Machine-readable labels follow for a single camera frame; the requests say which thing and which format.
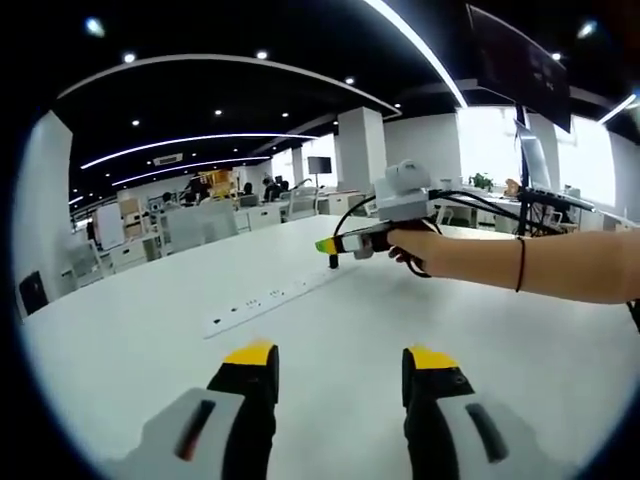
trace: desk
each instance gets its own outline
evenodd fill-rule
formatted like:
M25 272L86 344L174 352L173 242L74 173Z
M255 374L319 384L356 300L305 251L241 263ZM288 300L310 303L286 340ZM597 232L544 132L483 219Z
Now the desk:
M496 197L486 197L485 199L491 202L492 204L496 205L497 207L504 208L508 212L511 212L515 215L520 215L520 202L518 201L511 201L506 198L496 198ZM461 200L464 200L465 202L468 202L468 203L472 203L474 205L478 205L480 207L486 206L482 202L479 202L473 198L461 197ZM438 224L441 224L442 220L444 219L444 212L445 212L444 207L471 208L465 205L460 205L459 203L456 203L444 198L434 200L433 203L434 205L440 205L440 210L438 211L438 216L436 219L436 223ZM477 216L476 216L476 221L472 222L472 227L477 228L478 227L477 223L478 222L477 222Z
M277 201L257 205L255 207L240 208L234 212L239 233L258 230L281 223L281 218L289 208L288 201Z
M344 215L349 210L349 197L361 195L353 190L351 192L333 192L318 197L318 213L321 215Z
M280 346L274 480L411 478L400 360L417 342L452 355L476 392L526 422L554 460L581 465L600 446L640 378L640 336L624 305L424 280L385 255L344 256L354 272L203 340L203 321L220 305L326 268L313 244L338 219L318 215L162 258L26 318L37 378L83 451L121 458L147 420L205 387L225 355L256 338ZM345 228L371 223L350 218Z

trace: person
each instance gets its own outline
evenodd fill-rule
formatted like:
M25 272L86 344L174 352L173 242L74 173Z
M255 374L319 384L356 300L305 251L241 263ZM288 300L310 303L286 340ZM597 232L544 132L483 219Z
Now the person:
M253 195L253 184L251 182L244 184L241 195Z
M398 229L387 240L391 258L404 262L408 252L432 277L516 289L522 271L525 292L606 304L640 298L640 230L472 240Z
M164 203L164 206L162 208L164 212L168 212L169 210L176 210L180 208L180 205L178 205L176 202L171 200L170 192L164 192L162 194L162 203Z
M272 202L277 200L282 193L282 188L271 177L265 177L262 184L266 187L264 189L264 201Z
M193 192L187 192L184 194L184 206L193 207L196 204L196 194Z
M213 199L211 198L211 194L209 193L209 190L203 190L202 192L200 192L200 203L199 203L199 205L202 205L203 203L210 202L211 200L213 200Z

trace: computer monitor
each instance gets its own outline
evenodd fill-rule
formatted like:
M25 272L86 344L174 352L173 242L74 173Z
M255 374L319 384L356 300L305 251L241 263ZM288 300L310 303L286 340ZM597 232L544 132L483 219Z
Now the computer monitor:
M569 84L564 66L508 23L479 8L467 7L480 54L478 84L570 132Z
M331 157L307 157L307 161L311 175L331 173Z
M521 123L516 122L517 135L520 139L524 159L529 170L531 186L537 190L551 191L549 168L544 157L542 144L536 135Z

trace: black ceiling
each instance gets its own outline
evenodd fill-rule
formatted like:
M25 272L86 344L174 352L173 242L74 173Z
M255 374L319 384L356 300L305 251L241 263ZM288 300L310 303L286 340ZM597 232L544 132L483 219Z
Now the black ceiling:
M388 104L400 101L412 88L440 82L413 45L363 0L181 1L165 3L167 7L138 2L104 7L48 3L52 5L39 10L33 29L45 40L32 48L42 78L57 93L121 65L127 51L144 60L193 53L253 58L256 51L265 49L274 62L338 81L354 76L354 87ZM454 79L476 76L463 2L386 3L431 46ZM616 15L606 2L594 6L578 0L544 0L526 7L499 0L473 3L523 30L549 51L562 52L571 85L616 102L629 94L632 80L638 78L638 65L633 63L639 58L638 44L633 43L637 39L625 37L629 25L634 29L627 24L635 13L631 11L637 5L634 0L625 0L623 6L616 3ZM630 10L624 14L624 8ZM90 16L102 22L104 38L85 32L84 22ZM577 30L589 18L599 22L597 34L577 40ZM464 94L472 104L500 102L486 92ZM86 170L80 165L127 148L180 137L286 133L324 116L321 125L303 132L323 134L336 129L335 116L361 105L383 115L392 113L357 93L303 75L260 65L191 60L108 75L54 102L53 110L74 135L71 188L106 196L115 191L112 181L156 169L147 165L152 158L180 152L189 163L191 159L243 158L272 139L181 143L124 155ZM453 111L455 105L449 93L412 98L402 102L399 118ZM605 112L576 101L573 108L592 116ZM223 114L214 115L216 109ZM139 126L131 125L134 119L140 121ZM624 122L614 120L610 128L625 130L628 125ZM283 141L268 153L299 142Z

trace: power strip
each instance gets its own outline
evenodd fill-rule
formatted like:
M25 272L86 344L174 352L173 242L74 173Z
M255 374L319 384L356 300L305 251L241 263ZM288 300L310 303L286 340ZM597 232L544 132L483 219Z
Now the power strip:
M296 280L284 288L273 289L265 295L230 305L227 309L220 311L218 315L213 315L205 321L203 338L215 337L222 332L253 320L291 300L301 297L305 293L332 282L349 272L353 272L357 268L355 265L340 267L336 270L324 268L321 272L307 275L305 278Z

